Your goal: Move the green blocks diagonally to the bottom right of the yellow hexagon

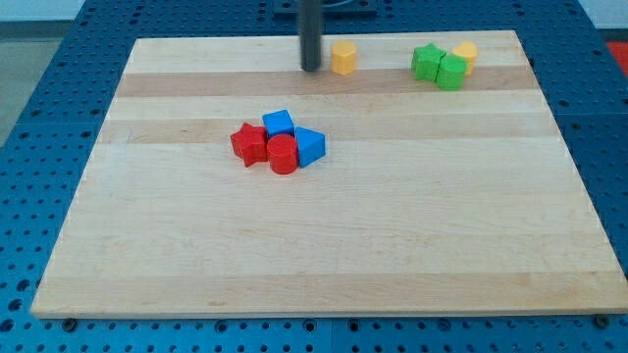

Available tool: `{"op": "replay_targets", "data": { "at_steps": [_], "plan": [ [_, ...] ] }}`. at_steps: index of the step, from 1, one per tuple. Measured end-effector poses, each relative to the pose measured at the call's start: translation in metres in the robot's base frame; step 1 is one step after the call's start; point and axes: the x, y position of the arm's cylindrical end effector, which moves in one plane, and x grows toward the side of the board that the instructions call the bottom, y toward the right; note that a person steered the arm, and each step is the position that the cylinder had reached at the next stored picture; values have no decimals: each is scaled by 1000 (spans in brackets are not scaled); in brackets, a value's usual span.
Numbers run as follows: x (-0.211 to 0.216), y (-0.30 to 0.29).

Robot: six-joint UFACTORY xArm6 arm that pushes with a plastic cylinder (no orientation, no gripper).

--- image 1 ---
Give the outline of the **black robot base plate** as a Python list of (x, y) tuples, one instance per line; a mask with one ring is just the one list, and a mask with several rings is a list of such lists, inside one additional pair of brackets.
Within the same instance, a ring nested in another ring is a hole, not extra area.
[[(299, 12), (298, 0), (268, 0), (274, 18), (295, 17)], [(373, 15), (378, 11), (376, 0), (323, 0), (325, 15)]]

